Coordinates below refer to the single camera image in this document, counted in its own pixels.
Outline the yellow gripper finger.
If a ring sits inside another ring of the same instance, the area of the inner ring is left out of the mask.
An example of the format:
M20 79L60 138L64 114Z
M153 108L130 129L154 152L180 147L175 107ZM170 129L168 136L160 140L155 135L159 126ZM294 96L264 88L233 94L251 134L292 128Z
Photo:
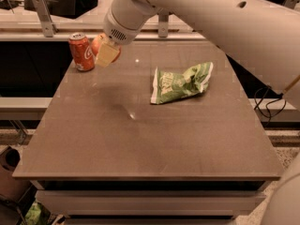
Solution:
M109 39L97 40L95 63L103 68L110 65L120 54L120 46Z

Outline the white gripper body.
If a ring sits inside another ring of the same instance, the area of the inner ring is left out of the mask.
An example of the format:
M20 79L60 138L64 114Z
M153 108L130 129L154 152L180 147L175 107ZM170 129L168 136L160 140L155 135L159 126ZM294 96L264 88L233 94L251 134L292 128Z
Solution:
M103 31L113 42L128 45L158 12L158 7L139 0L113 0L104 18Z

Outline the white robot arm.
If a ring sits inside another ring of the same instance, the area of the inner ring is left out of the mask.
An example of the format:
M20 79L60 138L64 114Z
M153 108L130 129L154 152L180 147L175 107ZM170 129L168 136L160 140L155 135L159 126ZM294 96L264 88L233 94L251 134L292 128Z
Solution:
M113 0L96 62L106 67L161 10L171 12L300 109L300 14L265 0Z

